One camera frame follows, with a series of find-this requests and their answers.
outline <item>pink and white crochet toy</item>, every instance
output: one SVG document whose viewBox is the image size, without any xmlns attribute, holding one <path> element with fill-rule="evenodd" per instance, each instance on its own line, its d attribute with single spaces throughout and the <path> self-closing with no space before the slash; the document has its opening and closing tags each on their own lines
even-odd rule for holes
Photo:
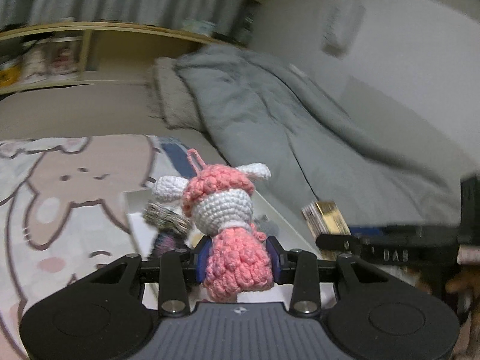
<svg viewBox="0 0 480 360">
<path fill-rule="evenodd" d="M 203 285 L 216 302 L 227 302 L 243 291 L 273 286 L 272 266 L 263 242 L 266 235 L 252 223 L 251 180 L 266 180 L 270 171 L 262 163 L 232 168 L 206 165 L 195 149 L 188 159 L 197 175 L 190 181 L 176 176 L 158 179 L 154 192 L 162 202 L 181 199 L 184 214 L 212 237 Z"/>
</svg>

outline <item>white logo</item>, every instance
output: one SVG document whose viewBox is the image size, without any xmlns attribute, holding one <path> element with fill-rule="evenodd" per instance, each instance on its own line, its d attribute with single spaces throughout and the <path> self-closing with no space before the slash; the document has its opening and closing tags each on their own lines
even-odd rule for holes
<svg viewBox="0 0 480 360">
<path fill-rule="evenodd" d="M 233 311 L 235 312 L 235 314 L 242 315 L 246 313 L 248 310 L 245 307 L 240 306 L 240 307 L 237 307 L 236 309 L 233 309 Z"/>
</svg>

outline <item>black circular housing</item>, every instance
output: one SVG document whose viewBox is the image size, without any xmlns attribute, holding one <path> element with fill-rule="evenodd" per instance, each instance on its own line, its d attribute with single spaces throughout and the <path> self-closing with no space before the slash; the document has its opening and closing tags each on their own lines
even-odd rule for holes
<svg viewBox="0 0 480 360">
<path fill-rule="evenodd" d="M 147 308 L 111 285 L 61 291 L 23 316 L 20 337 L 32 360 L 121 359 L 150 337 Z"/>
<path fill-rule="evenodd" d="M 448 359 L 459 334 L 452 309 L 415 289 L 365 288 L 328 313 L 332 338 L 356 359 Z"/>
</svg>

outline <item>pink cheek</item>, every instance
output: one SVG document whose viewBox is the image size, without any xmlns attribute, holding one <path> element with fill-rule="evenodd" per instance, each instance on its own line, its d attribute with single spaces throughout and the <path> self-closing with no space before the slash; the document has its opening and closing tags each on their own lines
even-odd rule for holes
<svg viewBox="0 0 480 360">
<path fill-rule="evenodd" d="M 42 271 L 54 274 L 60 272 L 63 268 L 65 268 L 65 260 L 58 258 L 58 257 L 50 257 L 47 259 L 43 259 L 37 264 L 37 267 Z"/>
</svg>

